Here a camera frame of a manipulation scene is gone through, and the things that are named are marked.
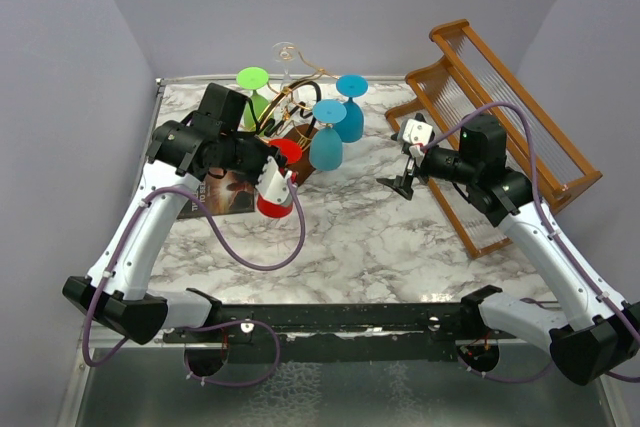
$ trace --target orange wooden frame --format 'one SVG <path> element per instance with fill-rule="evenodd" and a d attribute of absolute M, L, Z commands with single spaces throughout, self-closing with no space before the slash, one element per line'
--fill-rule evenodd
<path fill-rule="evenodd" d="M 433 65 L 410 72 L 405 77 L 407 84 L 415 92 L 416 98 L 407 104 L 389 109 L 385 113 L 387 121 L 396 132 L 400 129 L 398 123 L 399 118 L 423 109 L 431 115 L 431 118 L 441 131 L 447 131 L 452 127 L 434 105 L 435 98 L 439 95 L 439 90 L 441 90 L 444 85 L 444 75 L 446 75 L 447 80 L 452 79 L 455 82 L 460 91 L 464 93 L 470 104 L 475 108 L 493 102 L 494 100 L 502 100 L 494 99 L 490 96 L 482 85 L 482 82 L 473 75 L 471 70 L 456 53 L 457 49 L 455 46 L 452 48 L 451 43 L 456 42 L 456 40 L 467 39 L 493 67 L 500 76 L 501 81 L 517 95 L 529 113 L 549 132 L 554 141 L 562 148 L 568 158 L 582 173 L 581 176 L 571 182 L 561 183 L 551 169 L 538 159 L 536 169 L 538 172 L 540 192 L 549 203 L 552 212 L 557 213 L 562 210 L 602 177 L 602 174 L 594 169 L 564 132 L 553 122 L 551 117 L 538 105 L 522 84 L 518 82 L 509 69 L 507 69 L 500 59 L 489 49 L 487 44 L 485 44 L 471 28 L 467 20 L 463 19 L 440 25 L 431 31 L 429 38 L 438 45 L 444 55 Z M 427 92 L 421 84 L 432 80 L 439 81 L 440 87 L 436 87 L 434 92 Z M 527 175 L 531 175 L 526 139 L 499 109 L 492 109 L 491 113 L 500 120 L 507 131 L 507 149 L 509 153 L 522 170 Z M 450 138 L 449 142 L 454 149 L 458 148 L 457 139 Z M 429 187 L 471 257 L 476 258 L 486 255 L 509 243 L 509 240 L 505 238 L 481 248 L 476 246 L 438 184 L 430 180 Z"/>

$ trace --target book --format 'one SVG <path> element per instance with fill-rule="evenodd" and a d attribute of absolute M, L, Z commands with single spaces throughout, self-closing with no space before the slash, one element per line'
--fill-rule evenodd
<path fill-rule="evenodd" d="M 255 188 L 232 172 L 227 172 L 222 179 L 207 176 L 196 195 L 213 215 L 254 212 L 256 208 Z M 190 200 L 178 214 L 178 219 L 197 217 L 204 217 L 204 213 Z"/>

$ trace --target black metal bar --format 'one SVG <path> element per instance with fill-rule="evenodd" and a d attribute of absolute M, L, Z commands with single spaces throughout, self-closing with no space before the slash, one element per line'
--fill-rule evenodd
<path fill-rule="evenodd" d="M 220 305 L 207 325 L 253 319 L 277 333 L 362 333 L 378 328 L 386 332 L 429 332 L 434 340 L 465 339 L 459 303 L 411 304 L 239 304 Z M 239 327 L 227 329 L 234 343 L 250 336 Z M 167 343 L 220 342 L 220 331 L 176 330 L 164 336 Z"/>
<path fill-rule="evenodd" d="M 376 362 L 397 360 L 456 360 L 455 343 L 436 342 L 427 333 L 407 333 L 375 337 L 341 338 L 333 334 L 310 337 L 279 336 L 282 362 Z M 188 349 L 187 356 L 198 349 Z M 212 358 L 220 355 L 212 353 Z M 269 364 L 275 357 L 273 339 L 268 334 L 254 335 L 250 344 L 231 345 L 228 362 Z"/>

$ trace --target wooden rack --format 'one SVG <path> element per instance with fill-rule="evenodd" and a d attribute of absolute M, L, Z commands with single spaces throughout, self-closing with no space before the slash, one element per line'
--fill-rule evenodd
<path fill-rule="evenodd" d="M 385 114 L 396 132 L 399 120 L 418 111 L 426 111 L 444 132 L 474 109 L 502 100 L 522 107 L 527 114 L 537 152 L 540 192 L 552 212 L 562 210 L 602 177 L 467 20 L 438 26 L 429 38 L 444 55 L 435 64 L 407 74 L 405 80 L 416 99 Z M 490 112 L 507 131 L 507 165 L 530 176 L 528 145 L 519 120 L 508 109 L 495 108 Z M 457 149 L 457 135 L 451 136 L 449 143 Z M 429 187 L 473 258 L 509 243 L 450 185 L 431 179 Z"/>

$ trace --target wooden drying rack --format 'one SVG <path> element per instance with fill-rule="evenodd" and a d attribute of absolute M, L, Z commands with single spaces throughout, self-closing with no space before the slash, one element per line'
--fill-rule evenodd
<path fill-rule="evenodd" d="M 426 110 L 429 113 L 442 132 L 453 127 L 453 123 L 445 120 L 446 116 L 443 115 L 442 111 L 444 105 L 442 99 L 445 95 L 443 91 L 446 89 L 448 89 L 448 91 L 455 89 L 459 95 L 464 95 L 469 102 L 470 111 L 474 107 L 478 108 L 493 101 L 511 101 L 512 103 L 519 104 L 525 111 L 528 111 L 531 116 L 539 121 L 550 134 L 553 142 L 557 143 L 568 159 L 570 159 L 570 162 L 581 172 L 581 175 L 574 180 L 562 183 L 558 180 L 558 172 L 553 172 L 545 164 L 543 159 L 540 157 L 537 158 L 540 192 L 549 203 L 553 213 L 557 213 L 569 205 L 602 177 L 602 174 L 593 168 L 564 132 L 560 130 L 549 115 L 537 104 L 520 82 L 518 82 L 516 77 L 507 69 L 500 59 L 496 57 L 478 34 L 476 34 L 467 20 L 458 20 L 440 25 L 431 31 L 429 38 L 438 45 L 444 55 L 435 64 L 410 72 L 405 77 L 407 84 L 415 92 L 416 99 L 407 104 L 389 109 L 386 112 L 385 117 L 396 132 L 400 128 L 398 123 L 399 118 L 421 110 Z M 472 68 L 463 62 L 459 55 L 461 46 L 463 45 L 465 45 L 465 48 L 477 49 L 482 55 L 482 58 L 484 58 L 482 62 L 486 61 L 488 63 L 483 66 L 483 72 L 491 71 L 493 76 L 492 84 L 482 76 L 478 78 L 474 75 Z M 502 89 L 500 90 L 501 92 L 509 92 L 513 100 L 496 96 L 496 79 L 499 79 L 498 89 Z M 500 120 L 507 131 L 508 152 L 523 172 L 531 176 L 528 146 L 525 137 L 521 131 L 514 126 L 511 120 L 505 116 L 501 109 L 491 109 L 491 113 Z M 454 149 L 458 149 L 459 144 L 457 138 L 451 136 L 449 143 Z M 456 202 L 447 200 L 442 188 L 433 179 L 429 180 L 429 187 L 473 258 L 486 255 L 509 243 L 507 238 L 503 238 L 489 245 L 476 245 L 476 242 L 472 240 L 471 235 L 467 232 L 460 216 L 456 212 L 456 210 L 458 210 L 455 205 Z"/>

